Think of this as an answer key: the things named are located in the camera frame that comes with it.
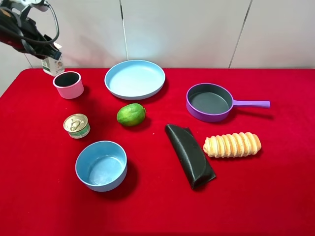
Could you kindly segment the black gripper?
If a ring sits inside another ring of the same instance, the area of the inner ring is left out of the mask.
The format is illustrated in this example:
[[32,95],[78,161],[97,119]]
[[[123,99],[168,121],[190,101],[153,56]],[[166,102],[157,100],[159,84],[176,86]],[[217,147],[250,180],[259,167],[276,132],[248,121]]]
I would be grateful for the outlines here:
[[[49,41],[49,36],[41,34],[37,27],[36,22],[29,17],[21,21],[20,31],[24,37],[30,38],[35,41]],[[21,41],[25,53],[31,54],[40,60],[44,60],[48,57],[52,59],[60,59],[62,53],[59,49],[52,47],[49,49],[49,44],[39,45],[26,40]]]

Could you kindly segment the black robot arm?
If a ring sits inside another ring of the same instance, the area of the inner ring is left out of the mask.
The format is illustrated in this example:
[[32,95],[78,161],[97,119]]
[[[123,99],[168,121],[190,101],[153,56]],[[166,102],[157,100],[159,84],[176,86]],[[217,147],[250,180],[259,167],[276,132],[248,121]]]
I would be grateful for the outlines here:
[[57,18],[54,18],[56,36],[51,38],[40,33],[36,22],[27,16],[29,7],[26,8],[26,13],[20,14],[13,9],[12,4],[0,7],[0,41],[20,53],[33,55],[38,59],[59,60],[62,53],[54,45],[60,34]]

